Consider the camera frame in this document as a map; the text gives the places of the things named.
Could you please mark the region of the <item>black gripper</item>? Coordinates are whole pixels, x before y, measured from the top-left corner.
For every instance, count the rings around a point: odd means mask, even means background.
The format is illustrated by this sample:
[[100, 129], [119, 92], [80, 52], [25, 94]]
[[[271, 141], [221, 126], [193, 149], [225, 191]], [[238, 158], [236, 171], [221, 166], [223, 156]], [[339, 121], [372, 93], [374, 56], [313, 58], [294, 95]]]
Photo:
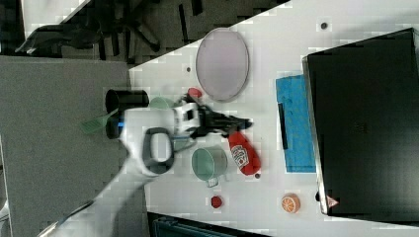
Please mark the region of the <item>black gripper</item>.
[[213, 111], [208, 106], [199, 106], [199, 125], [191, 134], [192, 138], [205, 137], [209, 133], [218, 133], [228, 138], [235, 132], [241, 132], [253, 125], [249, 118], [236, 118]]

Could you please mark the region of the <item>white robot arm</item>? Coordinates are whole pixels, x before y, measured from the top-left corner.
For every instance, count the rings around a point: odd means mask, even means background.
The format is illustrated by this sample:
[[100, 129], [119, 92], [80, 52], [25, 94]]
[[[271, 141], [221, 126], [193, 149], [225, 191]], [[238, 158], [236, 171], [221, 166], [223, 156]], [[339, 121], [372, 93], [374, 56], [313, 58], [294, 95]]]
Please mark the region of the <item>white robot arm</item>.
[[127, 158], [119, 172], [92, 200], [50, 224], [37, 237], [112, 237], [124, 204], [137, 190], [172, 168], [176, 138], [196, 139], [210, 133], [228, 137], [251, 125], [248, 118], [217, 113], [200, 103], [126, 110], [119, 140]]

